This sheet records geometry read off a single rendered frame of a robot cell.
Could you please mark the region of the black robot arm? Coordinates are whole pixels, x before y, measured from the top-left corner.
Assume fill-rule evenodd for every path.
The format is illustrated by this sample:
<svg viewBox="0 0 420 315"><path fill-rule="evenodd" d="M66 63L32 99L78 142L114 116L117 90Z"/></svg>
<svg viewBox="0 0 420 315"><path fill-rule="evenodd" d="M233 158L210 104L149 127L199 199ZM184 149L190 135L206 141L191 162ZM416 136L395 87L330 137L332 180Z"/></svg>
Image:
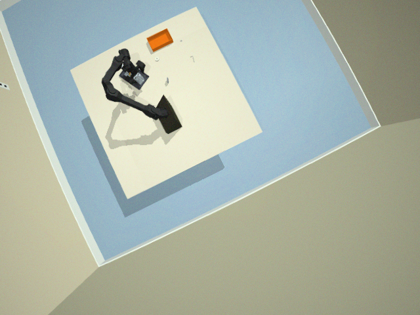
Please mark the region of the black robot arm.
<svg viewBox="0 0 420 315"><path fill-rule="evenodd" d="M144 115L148 116L149 118L152 118L154 120L167 118L169 115L169 112L167 111L167 108L156 108L151 104L144 105L140 102L136 102L133 99L126 97L122 95L115 87L110 83L111 79L115 75L116 72L118 72L120 69L122 69L124 72L129 70L132 70L134 68L134 64L130 61L130 54L127 49L121 49L118 51L119 56L115 56L112 60L112 65L102 78L102 86L104 87L104 91L106 93L106 98L109 101L114 102L121 102L123 104L126 104L130 107L136 108L137 110L140 110L144 113ZM122 67L122 64L124 65ZM122 68L121 68L122 67Z"/></svg>

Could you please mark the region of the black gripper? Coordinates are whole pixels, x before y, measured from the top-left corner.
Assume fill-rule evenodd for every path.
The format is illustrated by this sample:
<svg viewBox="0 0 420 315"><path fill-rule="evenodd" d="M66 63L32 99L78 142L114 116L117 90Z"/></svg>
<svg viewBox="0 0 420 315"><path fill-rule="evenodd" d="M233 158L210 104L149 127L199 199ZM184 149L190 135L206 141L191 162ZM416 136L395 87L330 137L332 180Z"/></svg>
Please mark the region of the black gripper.
<svg viewBox="0 0 420 315"><path fill-rule="evenodd" d="M136 66L134 65L134 68L132 69L132 70L129 70L132 74L131 74L131 76L129 77L129 76L127 76L126 78L125 78L125 80L126 81L128 81L128 83L130 83L131 85L133 84L133 83L137 83L133 78L134 78L134 76L139 72L138 71L138 69L140 69L141 70L141 72L142 73L144 73L144 69L145 69L145 63L143 63L143 62L141 62L141 61L138 61L137 63L136 63Z"/></svg>

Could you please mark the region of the orange shallow rectangular tray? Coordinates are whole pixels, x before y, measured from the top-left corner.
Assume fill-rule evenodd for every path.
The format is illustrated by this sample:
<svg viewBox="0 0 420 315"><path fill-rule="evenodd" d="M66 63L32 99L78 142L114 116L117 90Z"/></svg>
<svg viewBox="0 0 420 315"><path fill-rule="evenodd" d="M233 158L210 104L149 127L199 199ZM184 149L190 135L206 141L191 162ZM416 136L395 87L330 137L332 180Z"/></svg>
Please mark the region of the orange shallow rectangular tray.
<svg viewBox="0 0 420 315"><path fill-rule="evenodd" d="M154 34L151 37L147 37L147 40L153 51L174 43L167 28Z"/></svg>

